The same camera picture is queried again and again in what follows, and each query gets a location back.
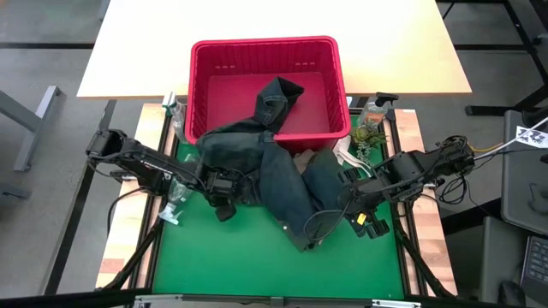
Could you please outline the silver metal bracket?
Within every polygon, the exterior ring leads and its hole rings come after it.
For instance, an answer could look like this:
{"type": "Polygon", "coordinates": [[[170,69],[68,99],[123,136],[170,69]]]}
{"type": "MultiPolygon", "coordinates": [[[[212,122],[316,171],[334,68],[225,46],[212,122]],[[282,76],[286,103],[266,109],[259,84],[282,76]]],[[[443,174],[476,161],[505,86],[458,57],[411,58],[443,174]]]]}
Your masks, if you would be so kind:
{"type": "Polygon", "coordinates": [[[372,308],[422,308],[420,302],[373,299],[372,308]]]}
{"type": "Polygon", "coordinates": [[[181,302],[182,294],[148,294],[134,298],[132,308],[151,308],[152,305],[181,302]]]}

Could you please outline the white tag black pattern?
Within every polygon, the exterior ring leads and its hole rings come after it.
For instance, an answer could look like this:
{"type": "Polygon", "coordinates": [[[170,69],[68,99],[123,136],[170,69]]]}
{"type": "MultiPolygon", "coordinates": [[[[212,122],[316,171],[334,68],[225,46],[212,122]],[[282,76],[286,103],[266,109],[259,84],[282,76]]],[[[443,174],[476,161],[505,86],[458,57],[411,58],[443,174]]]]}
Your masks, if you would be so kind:
{"type": "Polygon", "coordinates": [[[548,133],[539,130],[531,130],[526,133],[527,130],[527,127],[516,127],[515,137],[518,143],[548,149],[548,133]]]}

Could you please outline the red plastic laundry basket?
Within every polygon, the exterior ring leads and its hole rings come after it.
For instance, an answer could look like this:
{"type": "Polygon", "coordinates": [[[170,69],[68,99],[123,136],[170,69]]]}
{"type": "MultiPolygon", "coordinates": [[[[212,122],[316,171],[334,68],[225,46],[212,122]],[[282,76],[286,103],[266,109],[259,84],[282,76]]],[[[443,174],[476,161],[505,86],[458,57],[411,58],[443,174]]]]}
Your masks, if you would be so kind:
{"type": "Polygon", "coordinates": [[[186,140],[253,115],[277,77],[303,87],[275,139],[296,153],[332,147],[349,119],[338,46],[329,36],[209,40],[190,54],[186,140]]]}

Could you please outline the light wooden desk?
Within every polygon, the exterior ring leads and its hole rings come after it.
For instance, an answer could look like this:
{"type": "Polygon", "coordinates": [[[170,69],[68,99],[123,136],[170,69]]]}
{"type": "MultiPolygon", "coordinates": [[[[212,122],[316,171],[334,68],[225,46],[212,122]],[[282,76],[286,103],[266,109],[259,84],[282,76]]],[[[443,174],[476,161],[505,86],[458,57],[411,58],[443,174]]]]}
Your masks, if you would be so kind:
{"type": "Polygon", "coordinates": [[[471,90],[435,0],[110,0],[78,96],[185,94],[199,41],[318,35],[349,94],[471,90]]]}

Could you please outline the grey metal desk leg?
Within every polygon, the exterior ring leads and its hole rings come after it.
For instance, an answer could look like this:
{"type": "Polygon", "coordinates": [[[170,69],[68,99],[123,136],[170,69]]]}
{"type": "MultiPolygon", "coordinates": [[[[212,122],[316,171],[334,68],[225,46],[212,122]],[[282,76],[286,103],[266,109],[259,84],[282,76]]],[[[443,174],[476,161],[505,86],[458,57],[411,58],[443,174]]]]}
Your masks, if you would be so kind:
{"type": "Polygon", "coordinates": [[[49,114],[53,102],[62,93],[63,92],[58,86],[49,86],[46,89],[38,108],[35,111],[31,111],[7,93],[0,90],[0,113],[27,130],[22,139],[17,158],[15,159],[14,171],[25,172],[30,168],[30,161],[35,146],[39,141],[39,135],[42,132],[46,117],[49,114]]]}

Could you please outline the black aluminium table frame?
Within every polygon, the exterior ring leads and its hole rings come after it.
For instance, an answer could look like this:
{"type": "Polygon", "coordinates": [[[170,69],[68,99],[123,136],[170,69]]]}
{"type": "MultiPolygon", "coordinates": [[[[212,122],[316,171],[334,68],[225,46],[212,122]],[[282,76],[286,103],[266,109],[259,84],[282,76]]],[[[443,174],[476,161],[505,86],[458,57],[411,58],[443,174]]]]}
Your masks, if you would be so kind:
{"type": "MultiPolygon", "coordinates": [[[[144,104],[141,112],[140,119],[136,128],[135,138],[151,147],[158,148],[161,140],[161,133],[163,131],[165,118],[165,111],[160,104],[144,104]]],[[[107,282],[110,282],[115,274],[122,269],[134,253],[137,245],[139,235],[141,234],[141,227],[145,225],[152,225],[156,219],[156,215],[160,206],[159,199],[154,199],[152,207],[146,207],[147,196],[143,192],[135,192],[134,194],[122,199],[117,203],[114,209],[113,221],[110,227],[110,233],[107,239],[106,247],[104,249],[104,256],[101,263],[101,267],[98,273],[98,279],[96,282],[97,287],[104,287],[107,282]]],[[[414,223],[418,228],[416,232],[419,239],[419,247],[422,257],[425,259],[429,268],[433,271],[435,276],[442,282],[444,287],[453,294],[456,294],[456,284],[453,276],[453,271],[450,264],[449,254],[445,243],[445,238],[442,231],[441,220],[439,217],[438,207],[435,203],[429,199],[421,197],[418,200],[417,205],[414,206],[414,223]]],[[[139,274],[132,276],[136,278],[137,287],[146,287],[153,285],[153,279],[156,271],[158,261],[158,251],[161,243],[162,232],[159,235],[159,240],[156,240],[153,244],[159,244],[157,250],[152,247],[147,250],[143,261],[138,266],[139,274]]],[[[411,294],[419,294],[417,275],[415,273],[414,266],[412,266],[412,259],[405,252],[405,266],[406,269],[401,269],[403,282],[403,296],[404,296],[404,284],[407,283],[410,287],[411,294]]],[[[243,297],[242,295],[213,295],[213,294],[192,294],[192,293],[179,293],[184,294],[186,298],[191,296],[198,296],[203,298],[213,298],[214,296],[221,296],[224,298],[231,297],[243,297]]],[[[262,297],[282,297],[282,296],[262,296],[262,297]]],[[[310,298],[312,297],[282,297],[289,302],[289,298],[310,298]]]]}

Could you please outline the black desk frame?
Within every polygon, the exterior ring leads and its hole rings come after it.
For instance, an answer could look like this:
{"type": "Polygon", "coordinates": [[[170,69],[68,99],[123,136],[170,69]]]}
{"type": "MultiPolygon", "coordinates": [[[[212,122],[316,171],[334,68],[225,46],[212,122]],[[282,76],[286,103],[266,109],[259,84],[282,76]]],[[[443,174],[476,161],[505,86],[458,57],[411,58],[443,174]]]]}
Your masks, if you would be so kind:
{"type": "Polygon", "coordinates": [[[542,41],[540,36],[529,38],[518,14],[515,12],[510,0],[435,0],[437,3],[447,3],[447,9],[442,13],[442,20],[447,16],[456,4],[485,4],[502,6],[505,14],[509,17],[511,25],[518,35],[520,42],[518,44],[453,44],[456,51],[502,51],[502,52],[525,52],[532,60],[542,85],[521,101],[512,106],[488,106],[488,105],[467,105],[464,111],[467,116],[503,116],[506,111],[538,111],[539,104],[548,99],[548,70],[541,62],[537,43],[542,41]]]}

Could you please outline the cream tote bag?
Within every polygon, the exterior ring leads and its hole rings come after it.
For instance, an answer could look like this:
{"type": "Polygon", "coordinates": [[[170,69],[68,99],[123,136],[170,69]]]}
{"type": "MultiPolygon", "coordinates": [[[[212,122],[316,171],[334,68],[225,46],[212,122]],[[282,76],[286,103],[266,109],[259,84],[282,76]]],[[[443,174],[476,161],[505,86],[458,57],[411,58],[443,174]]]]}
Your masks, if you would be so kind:
{"type": "Polygon", "coordinates": [[[344,138],[339,139],[332,148],[332,151],[340,165],[344,162],[357,169],[362,169],[369,177],[371,168],[365,162],[361,161],[358,157],[352,155],[348,150],[351,146],[351,137],[347,135],[344,138]]]}

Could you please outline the beige shirt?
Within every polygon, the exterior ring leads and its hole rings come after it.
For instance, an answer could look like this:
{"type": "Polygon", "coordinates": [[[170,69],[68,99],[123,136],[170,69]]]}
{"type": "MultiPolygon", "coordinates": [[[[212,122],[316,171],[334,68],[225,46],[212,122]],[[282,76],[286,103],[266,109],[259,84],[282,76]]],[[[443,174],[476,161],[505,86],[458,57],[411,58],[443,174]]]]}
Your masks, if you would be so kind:
{"type": "Polygon", "coordinates": [[[300,174],[302,174],[306,168],[311,159],[314,157],[315,151],[307,149],[303,151],[302,153],[297,153],[293,157],[293,162],[300,174]]]}

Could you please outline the clear spray bottle white trigger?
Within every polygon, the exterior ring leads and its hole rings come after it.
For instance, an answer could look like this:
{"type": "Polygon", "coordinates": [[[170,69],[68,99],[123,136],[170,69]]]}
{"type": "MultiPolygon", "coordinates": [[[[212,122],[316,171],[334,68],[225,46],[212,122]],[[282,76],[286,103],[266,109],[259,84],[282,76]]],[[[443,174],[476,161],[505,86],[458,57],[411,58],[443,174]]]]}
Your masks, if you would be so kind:
{"type": "Polygon", "coordinates": [[[198,158],[197,154],[190,153],[185,156],[182,162],[177,162],[169,157],[160,164],[162,170],[171,176],[171,184],[167,192],[168,202],[164,209],[158,213],[159,218],[174,225],[179,223],[178,216],[182,210],[179,210],[178,206],[188,201],[193,192],[191,187],[198,184],[195,174],[198,158]]]}

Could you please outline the spray bottle black trigger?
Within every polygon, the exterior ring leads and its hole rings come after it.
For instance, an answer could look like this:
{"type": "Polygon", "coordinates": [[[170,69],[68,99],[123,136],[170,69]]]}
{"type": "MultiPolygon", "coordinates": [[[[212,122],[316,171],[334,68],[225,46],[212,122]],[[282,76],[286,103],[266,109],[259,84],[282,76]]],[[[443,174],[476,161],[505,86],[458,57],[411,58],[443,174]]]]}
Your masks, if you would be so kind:
{"type": "Polygon", "coordinates": [[[356,121],[356,125],[362,126],[369,123],[378,125],[388,113],[392,103],[398,99],[399,96],[397,94],[377,92],[375,100],[371,103],[366,103],[363,107],[363,110],[356,121]]]}

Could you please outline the black computer mouse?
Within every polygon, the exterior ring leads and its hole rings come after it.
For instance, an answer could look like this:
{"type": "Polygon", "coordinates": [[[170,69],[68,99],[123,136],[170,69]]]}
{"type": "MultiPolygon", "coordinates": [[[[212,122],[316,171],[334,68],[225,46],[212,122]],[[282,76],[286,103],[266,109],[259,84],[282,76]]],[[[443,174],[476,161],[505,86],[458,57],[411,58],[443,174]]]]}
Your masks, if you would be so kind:
{"type": "Polygon", "coordinates": [[[513,281],[502,281],[498,287],[497,302],[504,305],[526,306],[522,288],[513,281]]]}

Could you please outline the grey side desk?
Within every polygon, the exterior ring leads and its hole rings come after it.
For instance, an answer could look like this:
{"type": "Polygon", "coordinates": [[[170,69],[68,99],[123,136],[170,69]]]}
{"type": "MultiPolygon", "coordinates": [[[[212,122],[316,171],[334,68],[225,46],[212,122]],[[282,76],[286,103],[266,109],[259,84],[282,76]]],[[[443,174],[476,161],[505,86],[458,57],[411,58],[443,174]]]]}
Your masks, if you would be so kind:
{"type": "Polygon", "coordinates": [[[499,285],[503,281],[517,284],[525,263],[527,240],[536,234],[496,218],[483,221],[483,246],[479,279],[479,300],[496,303],[499,285]]]}

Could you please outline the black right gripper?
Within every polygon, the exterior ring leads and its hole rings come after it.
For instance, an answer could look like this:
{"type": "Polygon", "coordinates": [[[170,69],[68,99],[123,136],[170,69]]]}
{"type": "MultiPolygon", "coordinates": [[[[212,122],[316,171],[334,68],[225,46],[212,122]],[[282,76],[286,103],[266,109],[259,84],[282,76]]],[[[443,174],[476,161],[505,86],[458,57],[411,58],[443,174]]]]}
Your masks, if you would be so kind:
{"type": "MultiPolygon", "coordinates": [[[[349,215],[374,210],[384,201],[381,192],[383,187],[382,181],[376,177],[342,184],[342,190],[337,196],[337,205],[349,215]]],[[[372,240],[389,232],[390,227],[385,219],[378,219],[366,226],[366,233],[372,240]]]]}

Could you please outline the artificial succulent plant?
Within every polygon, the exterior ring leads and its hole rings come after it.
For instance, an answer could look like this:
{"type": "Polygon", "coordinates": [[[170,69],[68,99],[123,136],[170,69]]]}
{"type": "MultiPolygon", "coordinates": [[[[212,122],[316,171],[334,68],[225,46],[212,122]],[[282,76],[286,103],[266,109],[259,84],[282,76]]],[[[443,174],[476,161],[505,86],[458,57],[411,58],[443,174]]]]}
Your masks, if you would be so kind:
{"type": "Polygon", "coordinates": [[[372,165],[370,160],[372,150],[386,143],[385,133],[380,132],[378,124],[373,121],[353,127],[350,132],[350,138],[356,157],[369,166],[372,165]]]}

